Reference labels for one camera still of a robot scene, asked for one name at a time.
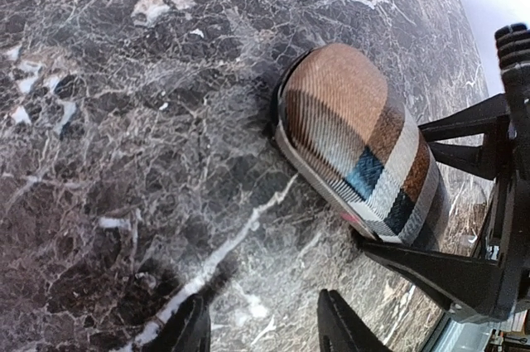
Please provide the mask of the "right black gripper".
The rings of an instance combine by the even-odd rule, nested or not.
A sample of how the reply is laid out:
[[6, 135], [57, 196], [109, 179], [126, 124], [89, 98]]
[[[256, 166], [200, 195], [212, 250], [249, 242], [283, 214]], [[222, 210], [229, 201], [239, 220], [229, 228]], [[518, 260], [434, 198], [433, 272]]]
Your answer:
[[495, 179], [474, 258], [358, 240], [367, 257], [420, 288], [453, 319], [505, 321], [529, 308], [529, 154], [509, 125], [507, 100], [497, 94], [419, 127], [437, 162]]

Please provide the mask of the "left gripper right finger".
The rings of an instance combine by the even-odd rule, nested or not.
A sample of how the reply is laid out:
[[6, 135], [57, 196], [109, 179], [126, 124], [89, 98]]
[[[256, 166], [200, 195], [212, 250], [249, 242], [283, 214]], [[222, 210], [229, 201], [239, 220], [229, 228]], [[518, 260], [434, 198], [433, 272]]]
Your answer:
[[319, 293], [318, 334], [324, 352], [391, 352], [336, 290]]

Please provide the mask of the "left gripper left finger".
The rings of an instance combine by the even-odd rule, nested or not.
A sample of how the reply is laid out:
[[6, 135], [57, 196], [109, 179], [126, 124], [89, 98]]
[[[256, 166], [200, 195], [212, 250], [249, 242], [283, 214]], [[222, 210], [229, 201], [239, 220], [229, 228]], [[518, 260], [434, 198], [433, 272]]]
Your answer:
[[172, 314], [145, 352], [210, 352], [211, 321], [200, 294], [188, 297]]

